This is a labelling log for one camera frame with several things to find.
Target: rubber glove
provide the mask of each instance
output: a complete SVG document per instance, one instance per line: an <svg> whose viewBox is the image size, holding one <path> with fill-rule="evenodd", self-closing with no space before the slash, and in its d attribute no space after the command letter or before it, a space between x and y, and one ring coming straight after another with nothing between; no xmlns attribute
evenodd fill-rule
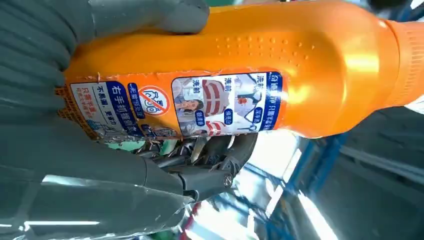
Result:
<svg viewBox="0 0 424 240"><path fill-rule="evenodd" d="M202 0L0 1L0 239L119 236L181 220L181 181L58 117L55 87L80 43L143 26L197 33L208 15Z"/></svg>

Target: bottle label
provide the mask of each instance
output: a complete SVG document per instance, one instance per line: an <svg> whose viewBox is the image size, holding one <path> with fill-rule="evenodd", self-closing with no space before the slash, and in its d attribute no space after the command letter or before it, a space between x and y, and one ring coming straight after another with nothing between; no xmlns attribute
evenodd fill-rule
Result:
<svg viewBox="0 0 424 240"><path fill-rule="evenodd" d="M279 72L179 77L172 82L181 133L218 136L272 130L278 119Z"/></svg>
<svg viewBox="0 0 424 240"><path fill-rule="evenodd" d="M287 96L269 68L79 77L56 92L66 102L59 115L105 142L272 130Z"/></svg>

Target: red circle sign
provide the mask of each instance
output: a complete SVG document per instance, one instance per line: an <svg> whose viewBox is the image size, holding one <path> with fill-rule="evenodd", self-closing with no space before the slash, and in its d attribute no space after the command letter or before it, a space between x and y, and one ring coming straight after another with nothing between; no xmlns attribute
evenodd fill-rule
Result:
<svg viewBox="0 0 424 240"><path fill-rule="evenodd" d="M167 94L157 86L145 86L138 90L141 106L147 115L161 116L170 109Z"/></svg>

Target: finger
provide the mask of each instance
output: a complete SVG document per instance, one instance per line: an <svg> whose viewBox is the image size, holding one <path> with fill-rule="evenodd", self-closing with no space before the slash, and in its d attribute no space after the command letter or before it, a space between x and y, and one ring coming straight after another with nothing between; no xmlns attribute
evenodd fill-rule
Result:
<svg viewBox="0 0 424 240"><path fill-rule="evenodd" d="M175 33L197 33L205 26L204 0L89 0L95 36L155 26Z"/></svg>

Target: orange bottle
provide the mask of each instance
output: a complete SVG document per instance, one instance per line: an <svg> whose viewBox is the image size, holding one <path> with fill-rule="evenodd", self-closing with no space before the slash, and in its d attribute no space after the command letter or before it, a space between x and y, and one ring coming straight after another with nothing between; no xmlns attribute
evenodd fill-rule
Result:
<svg viewBox="0 0 424 240"><path fill-rule="evenodd" d="M423 29L342 1L212 8L199 34L140 31L80 47L58 90L68 103L60 114L92 137L109 136L114 126L159 138L280 128L308 138L343 133L424 93ZM87 95L102 100L97 86L108 90L114 114L84 105ZM119 86L125 94L115 96ZM120 115L120 97L131 119Z"/></svg>

